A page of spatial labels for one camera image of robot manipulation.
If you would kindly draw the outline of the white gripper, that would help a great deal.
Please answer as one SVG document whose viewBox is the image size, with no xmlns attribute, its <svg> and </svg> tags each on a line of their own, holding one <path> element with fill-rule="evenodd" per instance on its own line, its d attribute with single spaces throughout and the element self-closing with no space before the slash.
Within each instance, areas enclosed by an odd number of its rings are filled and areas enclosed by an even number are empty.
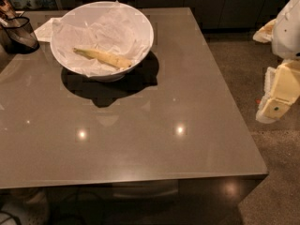
<svg viewBox="0 0 300 225">
<path fill-rule="evenodd" d="M 279 120 L 300 97 L 300 0 L 290 0 L 271 20 L 253 35 L 257 42 L 272 41 L 273 54 L 284 60 L 265 73 L 264 96 L 256 113 L 260 123 Z"/>
</svg>

